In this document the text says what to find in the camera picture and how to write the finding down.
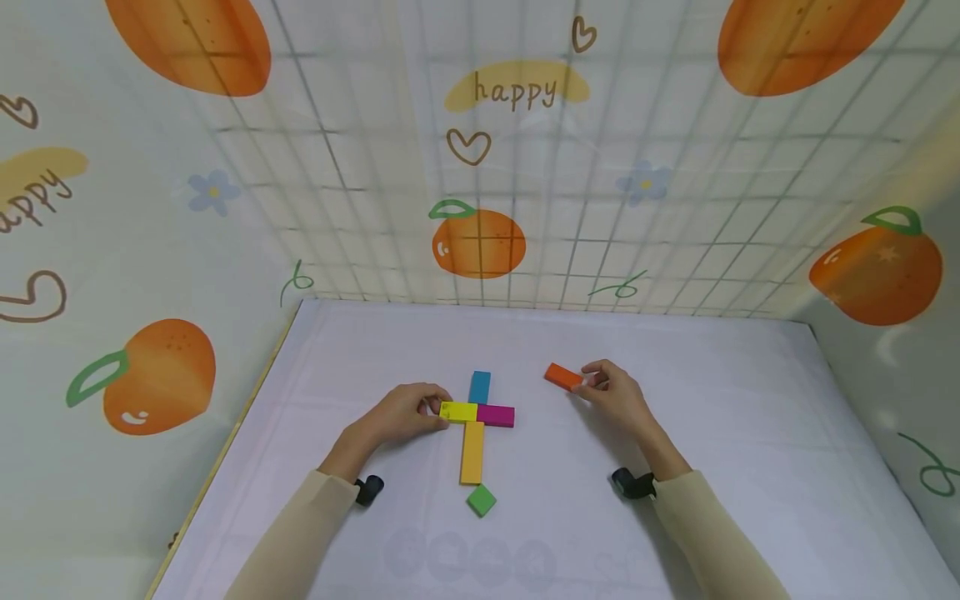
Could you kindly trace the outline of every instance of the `green leaf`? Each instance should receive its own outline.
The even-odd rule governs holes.
[[[448,206],[456,206],[461,212],[442,212]],[[431,219],[466,219],[476,213],[476,209],[469,204],[457,200],[456,198],[447,198],[434,204],[428,215]]]
[[[116,363],[116,371],[107,375],[90,387],[83,389],[83,385],[92,374],[96,373],[110,363]],[[119,379],[120,375],[124,374],[129,369],[130,361],[127,359],[126,350],[117,350],[116,352],[108,354],[99,360],[93,361],[87,365],[83,371],[80,371],[80,373],[73,378],[73,381],[70,382],[70,387],[66,390],[67,408],[73,408],[97,392],[100,392],[106,388],[106,386]]]
[[[881,216],[887,214],[900,215],[906,219],[906,225],[901,223],[891,223],[890,221],[884,221],[883,219],[880,219]],[[887,206],[886,208],[882,208],[871,215],[867,215],[863,218],[863,220],[860,221],[860,223],[866,223],[867,225],[890,229],[891,231],[896,231],[897,233],[902,233],[903,235],[922,235],[924,233],[920,227],[920,215],[917,214],[917,211],[913,208],[907,208],[906,206]]]

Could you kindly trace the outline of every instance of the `blue block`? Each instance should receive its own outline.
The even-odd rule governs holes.
[[[470,404],[486,404],[490,395],[490,374],[486,371],[474,371],[470,380]]]

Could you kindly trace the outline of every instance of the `beige sleeve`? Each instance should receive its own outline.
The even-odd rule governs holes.
[[[654,510],[710,600],[789,599],[698,470],[655,482]]]
[[[310,471],[233,580],[226,600],[306,598],[360,488]]]

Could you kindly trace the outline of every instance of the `green block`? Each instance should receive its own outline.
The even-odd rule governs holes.
[[[484,487],[483,484],[480,484],[476,487],[469,496],[467,496],[467,504],[470,505],[470,508],[479,516],[483,518],[487,515],[493,505],[496,504],[496,498],[493,497],[493,494],[490,493],[490,490]]]

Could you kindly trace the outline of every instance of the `magenta block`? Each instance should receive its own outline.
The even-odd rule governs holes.
[[[513,427],[514,407],[477,404],[477,420],[490,427]]]

